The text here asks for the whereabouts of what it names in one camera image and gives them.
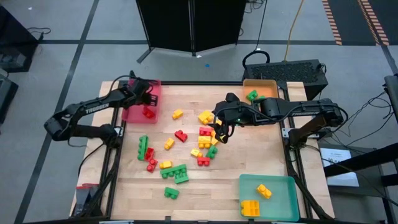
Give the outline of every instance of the red lego block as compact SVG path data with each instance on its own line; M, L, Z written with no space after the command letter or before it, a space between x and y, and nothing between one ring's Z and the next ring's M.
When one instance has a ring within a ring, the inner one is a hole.
M199 128L199 135L201 136L211 136L212 129L211 128Z
M199 166L208 166L210 165L210 158L209 157L197 157L198 165Z
M149 161L148 166L147 166L147 171L148 171L148 172L154 172L155 167L156 167L156 164L157 164L157 160L151 159L151 160Z
M145 106L144 109L142 109L142 114L149 119L155 117L155 113L151 111L147 106Z
M155 149L148 147L147 152L144 155L144 160L149 162L154 157L155 157Z
M185 142L188 138L187 134L184 134L181 130L176 131L174 136L181 140L181 142Z

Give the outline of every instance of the teal tray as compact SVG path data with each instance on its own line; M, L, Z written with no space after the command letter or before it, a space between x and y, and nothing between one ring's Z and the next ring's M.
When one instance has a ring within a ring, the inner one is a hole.
M272 192L270 199L265 199L257 192L260 184L264 184ZM295 182L292 177L242 174L239 176L239 206L244 200L259 201L260 216L245 217L240 212L243 218L292 222L300 218Z

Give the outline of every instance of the pink tray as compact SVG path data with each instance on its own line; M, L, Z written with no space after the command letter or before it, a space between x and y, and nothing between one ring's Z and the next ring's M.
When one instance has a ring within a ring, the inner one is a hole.
M157 106L146 106L148 109L155 113L153 118L147 118L142 114L142 110L144 109L144 105L132 105L128 110L123 109L122 119L127 123L136 123L136 124L154 124L157 122L157 117L159 114L160 108L160 96L162 93L162 85L160 80L156 80L157 84L153 84L154 88L151 91L151 94L157 95ZM129 84L134 83L134 80L129 80Z

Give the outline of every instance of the black cable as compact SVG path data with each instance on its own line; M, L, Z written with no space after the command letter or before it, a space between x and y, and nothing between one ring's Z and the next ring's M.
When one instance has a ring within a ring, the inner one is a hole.
M319 148L317 148L317 147L315 147L315 146L310 146L310 145L307 145L307 144L306 144L305 146L309 146L310 148L315 149L315 150L317 150L317 151L320 153ZM393 205L395 205L395 206L398 207L398 203L397 203L397 202L391 200L391 198L389 198L389 197L387 197L386 195L384 195L379 189L377 189L377 188L370 182L370 180L369 180L368 178L366 178L366 177L365 177L364 175L362 175L361 173L356 172L356 171L353 171L352 169L350 169L350 168L348 168L348 167L345 167L345 166L343 166L343 165L340 165L340 164L338 164L338 163L336 163L336 162L330 161L330 160L328 160L328 159L324 159L324 158L322 158L322 156L321 156L321 160L330 162L331 164L334 164L334 165L336 165L336 166L338 166L338 167L341 167L341 168L343 168L343 169L345 169L345 170L348 170L348 171L350 171L350 172L354 172L356 175L360 175L364 180L366 180L366 182L369 184L369 186L371 186L375 191L379 192L379 194L382 196L382 198L388 200L388 201L391 202Z

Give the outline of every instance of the wooden tabletop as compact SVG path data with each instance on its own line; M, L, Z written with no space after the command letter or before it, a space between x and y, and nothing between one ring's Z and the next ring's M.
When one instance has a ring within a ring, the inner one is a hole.
M110 84L103 82L100 96L108 92ZM306 100L302 83L288 83L288 87L291 101ZM127 124L112 219L164 220L165 216L170 215L172 220L243 220L239 214L239 176L287 175L279 124L236 128L227 144L217 145L218 153L209 167L197 166L196 159L190 155L190 151L197 148L201 126L197 116L204 110L214 109L228 92L244 98L241 86L162 86L158 122ZM171 115L176 109L183 110L184 114L180 119L173 120ZM112 113L112 109L95 113L93 126L110 123ZM309 119L294 118L296 127ZM188 134L187 141L182 143L176 139L175 145L166 151L165 141L174 138L174 132L179 129ZM153 174L146 171L147 162L137 160L139 137L144 134L148 135L148 146L155 149L155 159L159 162L171 160L175 166L187 165L188 182L176 185L174 178L162 179L159 166ZM100 144L99 139L89 139L85 155ZM311 139L307 144L317 146L317 142ZM105 147L85 162L78 185L99 182L104 152ZM305 148L301 153L309 191L327 214L334 217L319 152ZM179 190L178 199L165 198L165 187ZM300 214L305 217L299 189L297 195ZM106 191L103 211L107 199Z

